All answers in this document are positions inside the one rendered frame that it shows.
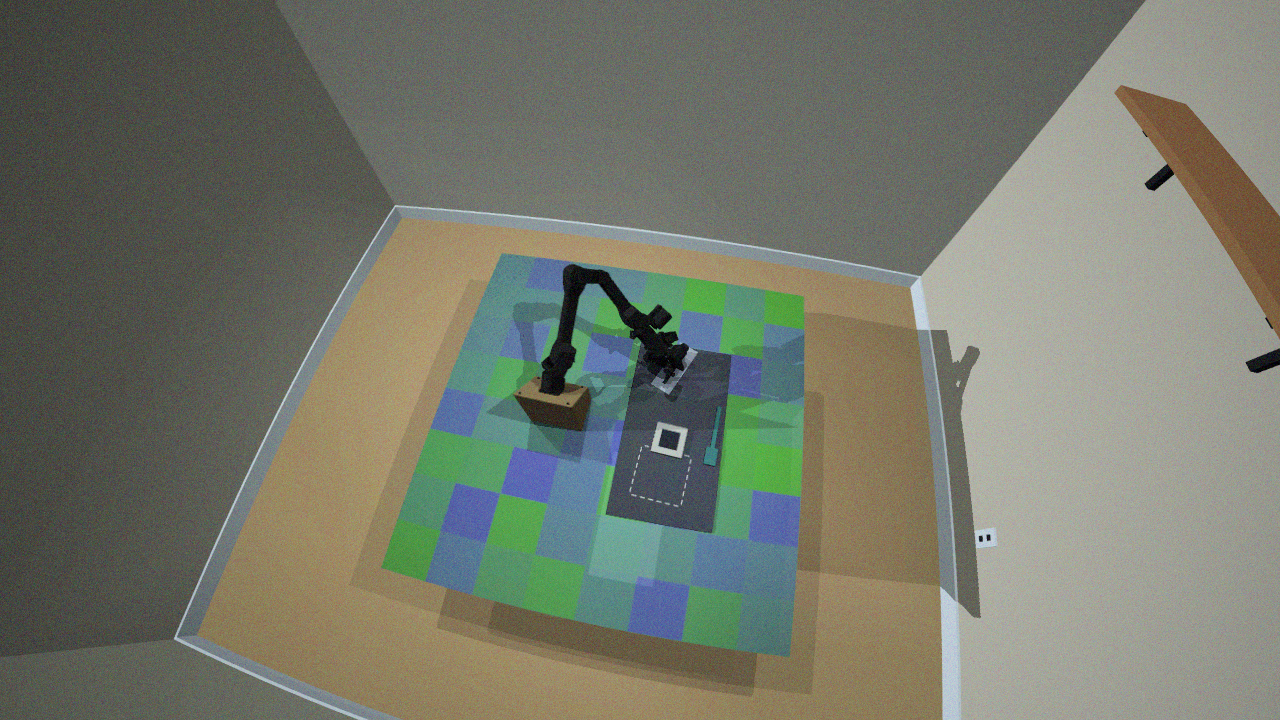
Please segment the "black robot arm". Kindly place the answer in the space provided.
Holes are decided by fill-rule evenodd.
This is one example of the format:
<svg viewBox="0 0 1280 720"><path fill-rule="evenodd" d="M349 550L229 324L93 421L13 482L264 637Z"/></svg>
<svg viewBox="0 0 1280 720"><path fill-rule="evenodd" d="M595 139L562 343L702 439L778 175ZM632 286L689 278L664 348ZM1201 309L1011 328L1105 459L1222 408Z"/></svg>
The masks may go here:
<svg viewBox="0 0 1280 720"><path fill-rule="evenodd" d="M550 355L541 361L544 372L541 372L541 389L539 389L539 393L559 396L564 391L564 374L575 363L573 357L576 354L576 348L571 345L576 309L586 284L599 284L604 290L618 309L625 325L634 329L630 331L631 340L637 337L643 345L649 345L657 338L657 334L662 334L662 340L669 347L672 347L675 341L678 341L676 331L657 333L652 329L653 327L660 331L672 318L659 304L648 315L640 313L637 307L628 304L625 293L614 284L607 272L570 264L563 269L564 301L558 337L550 348Z"/></svg>

